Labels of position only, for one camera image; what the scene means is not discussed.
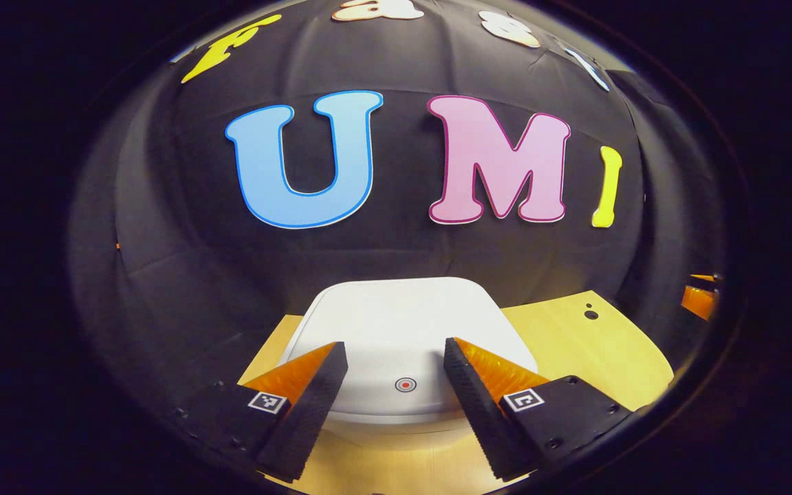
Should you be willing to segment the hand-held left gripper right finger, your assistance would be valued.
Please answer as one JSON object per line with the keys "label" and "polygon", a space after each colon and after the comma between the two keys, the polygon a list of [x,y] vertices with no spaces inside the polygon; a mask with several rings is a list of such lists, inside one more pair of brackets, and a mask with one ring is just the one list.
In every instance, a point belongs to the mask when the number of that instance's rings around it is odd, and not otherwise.
{"label": "hand-held left gripper right finger", "polygon": [[443,369],[503,481],[560,469],[631,416],[576,375],[547,379],[461,338],[444,342]]}

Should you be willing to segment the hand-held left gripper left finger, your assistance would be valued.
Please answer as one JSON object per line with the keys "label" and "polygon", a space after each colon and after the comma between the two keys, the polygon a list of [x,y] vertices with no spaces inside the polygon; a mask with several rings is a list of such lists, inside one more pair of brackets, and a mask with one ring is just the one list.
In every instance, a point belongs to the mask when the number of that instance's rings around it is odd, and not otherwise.
{"label": "hand-held left gripper left finger", "polygon": [[216,382],[176,408],[176,425],[242,475],[291,483],[304,473],[348,372],[330,342],[243,384]]}

